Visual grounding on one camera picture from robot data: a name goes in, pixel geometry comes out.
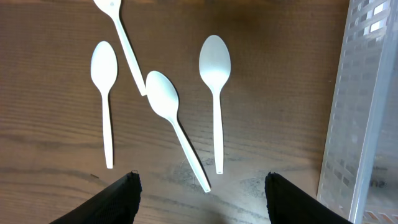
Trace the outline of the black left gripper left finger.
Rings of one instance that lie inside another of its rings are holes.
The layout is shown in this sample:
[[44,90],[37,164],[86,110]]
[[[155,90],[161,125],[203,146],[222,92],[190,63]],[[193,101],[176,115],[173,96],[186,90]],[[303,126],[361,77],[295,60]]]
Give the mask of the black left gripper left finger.
[[132,224],[141,201],[141,180],[129,172],[51,224]]

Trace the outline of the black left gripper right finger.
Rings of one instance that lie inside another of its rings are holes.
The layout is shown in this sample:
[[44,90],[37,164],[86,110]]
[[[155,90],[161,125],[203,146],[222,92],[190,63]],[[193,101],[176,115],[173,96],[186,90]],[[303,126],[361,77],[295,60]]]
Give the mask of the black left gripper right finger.
[[272,224],[351,224],[278,173],[268,173],[265,194]]

